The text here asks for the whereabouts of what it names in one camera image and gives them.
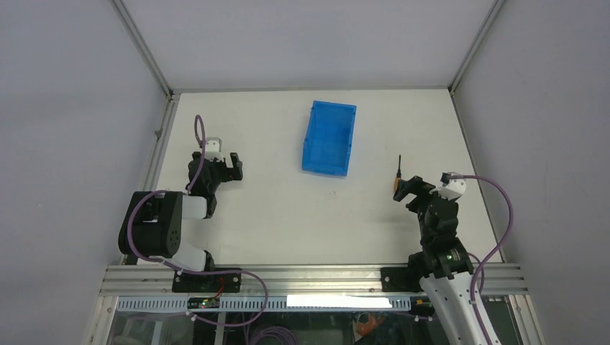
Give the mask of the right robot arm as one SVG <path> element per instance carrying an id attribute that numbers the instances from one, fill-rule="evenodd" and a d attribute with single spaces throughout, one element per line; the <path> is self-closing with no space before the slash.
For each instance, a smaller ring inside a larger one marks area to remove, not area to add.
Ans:
<path id="1" fill-rule="evenodd" d="M 409 256 L 404 282 L 423 291 L 451 344 L 500 344 L 486 312 L 475 277 L 476 268 L 457 236 L 458 199 L 465 194 L 461 176 L 445 173 L 435 186 L 414 176 L 396 177 L 395 201 L 408 195 L 407 209 L 416 214 L 421 251 Z"/>

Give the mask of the orange handled screwdriver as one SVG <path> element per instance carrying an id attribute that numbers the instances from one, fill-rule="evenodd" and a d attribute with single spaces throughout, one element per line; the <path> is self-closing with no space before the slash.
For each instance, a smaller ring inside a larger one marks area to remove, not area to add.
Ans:
<path id="1" fill-rule="evenodd" d="M 397 166 L 397 170 L 396 170 L 396 177 L 393 183 L 393 191 L 394 193 L 399 189 L 399 184 L 401 181 L 401 155 L 399 155 L 398 158 L 398 166 Z"/>

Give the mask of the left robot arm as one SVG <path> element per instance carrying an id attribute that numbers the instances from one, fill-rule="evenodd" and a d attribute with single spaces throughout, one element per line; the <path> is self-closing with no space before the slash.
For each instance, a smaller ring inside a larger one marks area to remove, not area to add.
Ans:
<path id="1" fill-rule="evenodd" d="M 222 183 L 241 181 L 243 163 L 236 152 L 231 164 L 221 153 L 194 152 L 188 164 L 187 191 L 136 191 L 119 231 L 122 254 L 190 272 L 189 283 L 199 292 L 211 290 L 217 281 L 215 265 L 206 250 L 182 238 L 184 220 L 210 219 L 217 208 L 216 192 Z"/>

